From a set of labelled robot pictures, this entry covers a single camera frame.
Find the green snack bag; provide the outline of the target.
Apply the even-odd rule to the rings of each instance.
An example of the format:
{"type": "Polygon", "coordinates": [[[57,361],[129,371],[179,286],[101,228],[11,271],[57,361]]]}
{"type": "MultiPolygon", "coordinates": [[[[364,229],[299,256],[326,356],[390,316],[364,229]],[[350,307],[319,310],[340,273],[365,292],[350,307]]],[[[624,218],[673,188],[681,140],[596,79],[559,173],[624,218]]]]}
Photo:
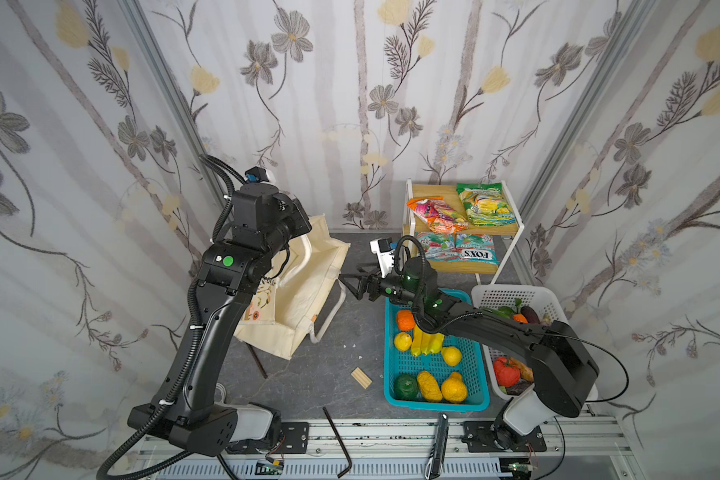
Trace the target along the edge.
{"type": "Polygon", "coordinates": [[[477,227],[501,227],[516,222],[501,183],[459,183],[456,192],[468,221],[477,227]]]}

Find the black metal cylinder tool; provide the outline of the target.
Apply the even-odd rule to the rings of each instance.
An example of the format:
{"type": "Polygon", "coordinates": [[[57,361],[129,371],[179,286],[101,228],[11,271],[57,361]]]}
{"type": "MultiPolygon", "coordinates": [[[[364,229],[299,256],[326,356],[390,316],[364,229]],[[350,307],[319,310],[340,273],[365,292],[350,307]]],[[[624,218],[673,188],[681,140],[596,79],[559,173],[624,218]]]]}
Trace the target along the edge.
{"type": "Polygon", "coordinates": [[[426,480],[438,479],[442,473],[449,432],[449,417],[441,412],[435,427],[434,443],[424,468],[426,480]]]}

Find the green bell pepper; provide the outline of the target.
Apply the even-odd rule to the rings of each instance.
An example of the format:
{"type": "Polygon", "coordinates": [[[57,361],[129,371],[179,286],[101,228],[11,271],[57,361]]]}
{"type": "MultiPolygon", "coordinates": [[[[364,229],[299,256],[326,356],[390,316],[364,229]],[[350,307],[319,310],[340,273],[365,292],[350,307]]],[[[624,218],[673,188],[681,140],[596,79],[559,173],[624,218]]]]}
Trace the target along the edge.
{"type": "Polygon", "coordinates": [[[394,398],[401,401],[414,401],[419,395],[418,381],[411,374],[398,375],[393,383],[394,398]]]}

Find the yellow lemon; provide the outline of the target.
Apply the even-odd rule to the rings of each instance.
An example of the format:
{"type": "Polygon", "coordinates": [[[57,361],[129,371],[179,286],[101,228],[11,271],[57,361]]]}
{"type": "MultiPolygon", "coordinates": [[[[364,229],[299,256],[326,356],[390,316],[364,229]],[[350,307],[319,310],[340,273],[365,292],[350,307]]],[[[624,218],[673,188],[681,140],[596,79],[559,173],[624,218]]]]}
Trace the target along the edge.
{"type": "Polygon", "coordinates": [[[393,339],[393,345],[399,352],[409,351],[413,338],[407,332],[398,333],[393,339]]]}
{"type": "Polygon", "coordinates": [[[463,355],[462,352],[453,346],[444,347],[441,350],[443,361],[450,367],[456,367],[460,364],[463,355]]]}

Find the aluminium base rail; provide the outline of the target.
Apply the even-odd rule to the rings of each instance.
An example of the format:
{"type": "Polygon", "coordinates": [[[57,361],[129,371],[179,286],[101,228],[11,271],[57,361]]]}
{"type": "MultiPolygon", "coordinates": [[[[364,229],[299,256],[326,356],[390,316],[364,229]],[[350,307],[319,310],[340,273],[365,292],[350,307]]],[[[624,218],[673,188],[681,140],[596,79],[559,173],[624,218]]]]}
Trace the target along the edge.
{"type": "MultiPolygon", "coordinates": [[[[422,479],[436,421],[334,420],[353,460],[343,479],[422,479]]],[[[583,415],[545,422],[518,452],[486,451],[477,433],[484,419],[455,418],[449,432],[443,479],[642,479],[644,473],[612,417],[583,415]]],[[[299,449],[228,455],[224,465],[193,455],[158,473],[158,479],[338,479],[346,461],[326,419],[299,432],[299,449]]]]}

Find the purple eggplant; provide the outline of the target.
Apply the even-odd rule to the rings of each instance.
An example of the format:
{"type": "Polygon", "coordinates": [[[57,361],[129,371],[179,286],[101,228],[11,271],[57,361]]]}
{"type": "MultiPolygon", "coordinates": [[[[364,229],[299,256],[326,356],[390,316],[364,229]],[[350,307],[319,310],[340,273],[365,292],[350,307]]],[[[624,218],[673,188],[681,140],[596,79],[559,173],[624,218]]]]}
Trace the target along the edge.
{"type": "Polygon", "coordinates": [[[540,324],[541,317],[536,311],[528,305],[524,305],[520,308],[520,314],[525,318],[528,324],[540,324]]]}

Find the Fox's candy bag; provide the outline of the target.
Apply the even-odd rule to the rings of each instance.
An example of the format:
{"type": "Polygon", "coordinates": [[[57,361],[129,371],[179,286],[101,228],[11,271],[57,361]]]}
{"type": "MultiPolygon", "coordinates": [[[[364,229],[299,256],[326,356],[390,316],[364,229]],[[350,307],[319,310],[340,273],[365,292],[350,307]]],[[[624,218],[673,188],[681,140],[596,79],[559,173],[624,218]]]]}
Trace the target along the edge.
{"type": "Polygon", "coordinates": [[[491,265],[500,263],[491,235],[421,232],[416,238],[422,245],[429,261],[446,263],[471,262],[491,265]]]}

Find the yellow banana bunch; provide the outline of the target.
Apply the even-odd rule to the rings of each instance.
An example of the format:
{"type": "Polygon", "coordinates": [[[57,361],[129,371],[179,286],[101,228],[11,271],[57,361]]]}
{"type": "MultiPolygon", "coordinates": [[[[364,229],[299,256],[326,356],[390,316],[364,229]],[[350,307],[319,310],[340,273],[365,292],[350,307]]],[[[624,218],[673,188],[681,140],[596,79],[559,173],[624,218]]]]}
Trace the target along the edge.
{"type": "Polygon", "coordinates": [[[443,334],[429,334],[415,327],[413,329],[413,342],[410,347],[410,352],[414,357],[439,354],[443,349],[444,341],[445,336],[443,334]]]}

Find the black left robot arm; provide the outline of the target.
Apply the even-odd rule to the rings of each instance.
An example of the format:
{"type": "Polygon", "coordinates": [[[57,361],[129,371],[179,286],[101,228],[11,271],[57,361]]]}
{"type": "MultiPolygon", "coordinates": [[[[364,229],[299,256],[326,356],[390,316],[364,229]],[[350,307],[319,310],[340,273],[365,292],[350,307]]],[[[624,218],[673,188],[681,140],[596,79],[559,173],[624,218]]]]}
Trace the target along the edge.
{"type": "Polygon", "coordinates": [[[199,454],[223,458],[236,441],[267,436],[275,413],[253,406],[249,414],[266,416],[261,430],[243,431],[244,411],[216,402],[221,365],[234,332],[280,252],[312,225],[300,201],[281,192],[267,171],[253,167],[239,173],[220,159],[203,154],[204,166],[226,185],[225,204],[211,244],[187,291],[189,321],[164,382],[153,399],[134,407],[128,418],[133,434],[103,462],[97,478],[111,478],[111,468],[143,437],[168,441],[179,453],[151,467],[129,473],[150,476],[199,454]]]}

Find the yellow gourd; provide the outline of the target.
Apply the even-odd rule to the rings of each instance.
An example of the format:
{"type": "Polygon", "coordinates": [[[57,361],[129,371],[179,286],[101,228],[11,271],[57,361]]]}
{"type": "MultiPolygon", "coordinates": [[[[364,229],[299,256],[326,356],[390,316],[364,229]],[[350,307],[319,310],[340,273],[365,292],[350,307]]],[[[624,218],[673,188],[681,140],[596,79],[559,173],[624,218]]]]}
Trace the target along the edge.
{"type": "Polygon", "coordinates": [[[463,403],[469,395],[468,388],[463,377],[458,372],[453,372],[441,385],[441,394],[445,401],[452,404],[463,403]]]}

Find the orange tangerine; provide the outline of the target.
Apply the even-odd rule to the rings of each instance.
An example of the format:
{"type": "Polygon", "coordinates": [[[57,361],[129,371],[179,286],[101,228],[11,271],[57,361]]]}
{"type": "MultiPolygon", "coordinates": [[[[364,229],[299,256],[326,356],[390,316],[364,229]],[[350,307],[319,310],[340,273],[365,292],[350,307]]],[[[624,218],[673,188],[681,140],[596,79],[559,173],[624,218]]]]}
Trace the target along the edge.
{"type": "Polygon", "coordinates": [[[413,313],[410,310],[399,310],[396,314],[396,324],[401,332],[412,331],[416,327],[413,313]]]}

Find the cream canvas grocery bag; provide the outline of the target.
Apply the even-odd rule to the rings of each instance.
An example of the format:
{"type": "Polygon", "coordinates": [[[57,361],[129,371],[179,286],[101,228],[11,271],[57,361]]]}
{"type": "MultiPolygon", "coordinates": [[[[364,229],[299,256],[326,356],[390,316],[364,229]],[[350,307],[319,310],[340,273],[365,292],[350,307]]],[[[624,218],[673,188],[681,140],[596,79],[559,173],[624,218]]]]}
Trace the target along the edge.
{"type": "Polygon", "coordinates": [[[310,218],[312,230],[278,253],[260,283],[234,337],[289,360],[305,338],[317,343],[325,327],[314,322],[338,280],[350,245],[330,235],[323,215],[310,218]]]}

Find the teal plastic basket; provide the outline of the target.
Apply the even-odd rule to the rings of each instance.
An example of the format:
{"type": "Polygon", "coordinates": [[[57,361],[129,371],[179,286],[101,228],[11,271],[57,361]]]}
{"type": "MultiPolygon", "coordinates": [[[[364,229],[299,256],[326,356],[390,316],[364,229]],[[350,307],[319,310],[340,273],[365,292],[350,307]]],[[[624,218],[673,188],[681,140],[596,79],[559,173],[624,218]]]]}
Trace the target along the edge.
{"type": "Polygon", "coordinates": [[[488,408],[491,401],[487,373],[482,347],[478,342],[459,337],[446,337],[445,347],[456,347],[462,353],[460,363],[448,366],[441,354],[412,355],[409,351],[400,352],[394,345],[394,337],[400,332],[397,328],[397,313],[406,307],[385,300],[385,353],[384,353],[384,396],[393,406],[411,410],[445,412],[481,412],[488,408]],[[394,390],[395,380],[402,374],[416,377],[420,372],[430,373],[439,385],[453,372],[462,376],[467,388],[466,399],[459,404],[447,401],[434,403],[418,395],[415,400],[404,400],[394,390]]]}

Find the white plastic basket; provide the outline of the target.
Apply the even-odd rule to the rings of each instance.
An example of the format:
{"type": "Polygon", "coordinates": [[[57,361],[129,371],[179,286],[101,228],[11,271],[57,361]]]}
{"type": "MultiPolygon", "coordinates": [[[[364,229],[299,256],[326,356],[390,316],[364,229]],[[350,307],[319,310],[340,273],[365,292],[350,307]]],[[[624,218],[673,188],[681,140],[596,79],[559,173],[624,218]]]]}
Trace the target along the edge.
{"type": "MultiPolygon", "coordinates": [[[[568,323],[568,318],[557,297],[545,287],[510,284],[476,285],[472,288],[470,296],[474,306],[489,309],[498,309],[504,306],[514,307],[515,301],[520,300],[522,306],[532,308],[545,324],[552,321],[568,323]]],[[[493,392],[503,401],[509,401],[514,398],[514,395],[501,390],[493,369],[493,362],[499,357],[507,357],[507,355],[490,346],[483,346],[482,349],[488,364],[488,378],[493,392]]]]}

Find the small wooden block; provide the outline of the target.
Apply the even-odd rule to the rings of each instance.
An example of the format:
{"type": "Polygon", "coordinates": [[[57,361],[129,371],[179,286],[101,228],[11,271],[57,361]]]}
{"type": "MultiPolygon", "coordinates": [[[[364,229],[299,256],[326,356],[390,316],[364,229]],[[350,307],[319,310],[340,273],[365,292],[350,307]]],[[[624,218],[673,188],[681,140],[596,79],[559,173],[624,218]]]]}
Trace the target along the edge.
{"type": "Polygon", "coordinates": [[[351,372],[351,377],[363,388],[368,389],[372,384],[371,378],[361,369],[355,368],[351,372]]]}

